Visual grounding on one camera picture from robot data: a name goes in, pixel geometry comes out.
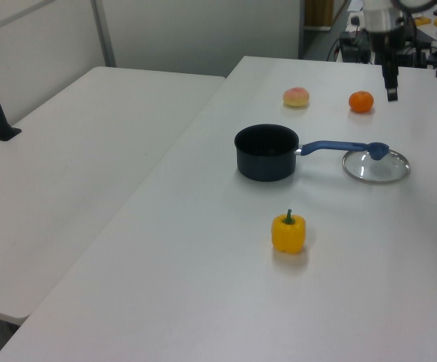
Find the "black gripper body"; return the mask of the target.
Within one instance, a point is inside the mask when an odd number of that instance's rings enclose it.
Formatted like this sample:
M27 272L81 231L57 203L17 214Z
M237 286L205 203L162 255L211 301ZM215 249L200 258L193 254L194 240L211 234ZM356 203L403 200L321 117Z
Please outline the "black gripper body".
M370 32L369 42L377 65L391 67L399 65L398 53L405 46L404 32Z

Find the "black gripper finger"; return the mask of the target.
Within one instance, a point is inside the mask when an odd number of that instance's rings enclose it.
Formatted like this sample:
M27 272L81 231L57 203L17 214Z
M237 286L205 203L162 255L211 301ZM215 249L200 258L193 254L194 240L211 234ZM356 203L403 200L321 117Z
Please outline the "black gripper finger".
M398 68L395 66L382 67L383 80L388 101L398 100Z

